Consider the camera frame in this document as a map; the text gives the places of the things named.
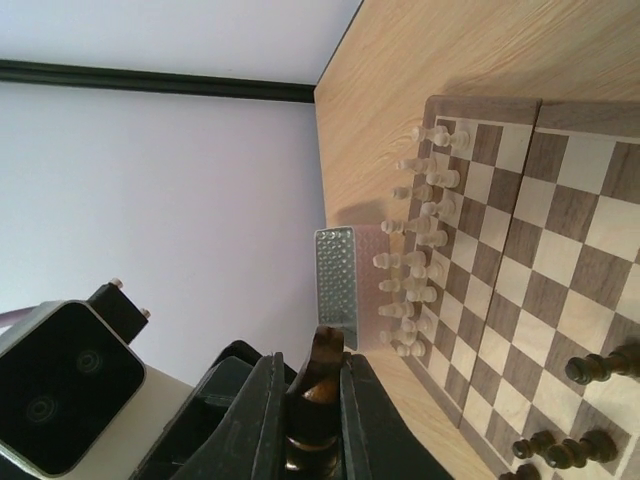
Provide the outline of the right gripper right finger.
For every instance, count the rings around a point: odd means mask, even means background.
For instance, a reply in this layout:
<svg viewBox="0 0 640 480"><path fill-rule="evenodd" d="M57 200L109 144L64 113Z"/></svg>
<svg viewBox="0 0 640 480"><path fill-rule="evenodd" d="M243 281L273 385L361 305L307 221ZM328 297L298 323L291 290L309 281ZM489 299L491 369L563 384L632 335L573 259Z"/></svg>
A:
<svg viewBox="0 0 640 480"><path fill-rule="evenodd" d="M340 370L345 479L448 479L450 473L400 416L366 357L346 353Z"/></svg>

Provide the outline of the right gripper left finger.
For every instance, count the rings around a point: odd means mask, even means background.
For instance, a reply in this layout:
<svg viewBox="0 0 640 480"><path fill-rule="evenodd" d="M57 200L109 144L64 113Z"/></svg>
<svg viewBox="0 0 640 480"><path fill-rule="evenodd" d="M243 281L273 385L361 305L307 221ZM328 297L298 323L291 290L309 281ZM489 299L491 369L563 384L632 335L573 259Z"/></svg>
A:
<svg viewBox="0 0 640 480"><path fill-rule="evenodd" d="M283 354L211 368L134 470L136 479L271 479L283 467Z"/></svg>

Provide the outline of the dark chess piece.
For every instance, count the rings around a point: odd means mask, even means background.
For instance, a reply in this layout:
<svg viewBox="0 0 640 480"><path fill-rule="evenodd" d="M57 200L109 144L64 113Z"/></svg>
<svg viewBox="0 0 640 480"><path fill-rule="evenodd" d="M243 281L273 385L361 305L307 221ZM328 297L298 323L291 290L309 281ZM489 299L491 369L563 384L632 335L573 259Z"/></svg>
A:
<svg viewBox="0 0 640 480"><path fill-rule="evenodd" d="M566 376L579 385L605 382L612 375L639 378L639 345L624 344L616 347L606 357L588 354L572 357L565 366Z"/></svg>
<svg viewBox="0 0 640 480"><path fill-rule="evenodd" d="M532 463L520 465L512 475L513 480L541 480L537 467Z"/></svg>
<svg viewBox="0 0 640 480"><path fill-rule="evenodd" d="M588 461L608 463L618 456L618 449L610 435L603 430L587 431L578 441L571 438L552 445L544 459L555 469L584 468Z"/></svg>
<svg viewBox="0 0 640 480"><path fill-rule="evenodd" d="M285 451L289 479L323 479L337 464L340 370L344 335L320 325L309 356L285 394Z"/></svg>
<svg viewBox="0 0 640 480"><path fill-rule="evenodd" d="M555 444L552 433L543 430L534 433L529 439L523 438L512 444L512 452L514 456L521 460L526 460L539 455L544 457L545 452Z"/></svg>

